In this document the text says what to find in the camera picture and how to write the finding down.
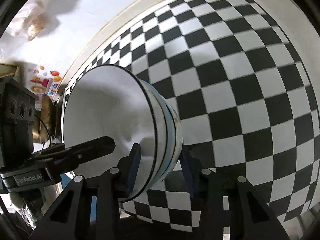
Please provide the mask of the left white gloved hand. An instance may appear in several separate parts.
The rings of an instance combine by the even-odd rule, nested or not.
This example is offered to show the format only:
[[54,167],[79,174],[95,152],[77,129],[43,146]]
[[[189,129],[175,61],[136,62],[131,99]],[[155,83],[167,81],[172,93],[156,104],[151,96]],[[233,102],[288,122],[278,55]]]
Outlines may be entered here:
[[35,229],[61,192],[62,189],[57,185],[50,185],[29,191],[11,192],[9,197],[14,210]]

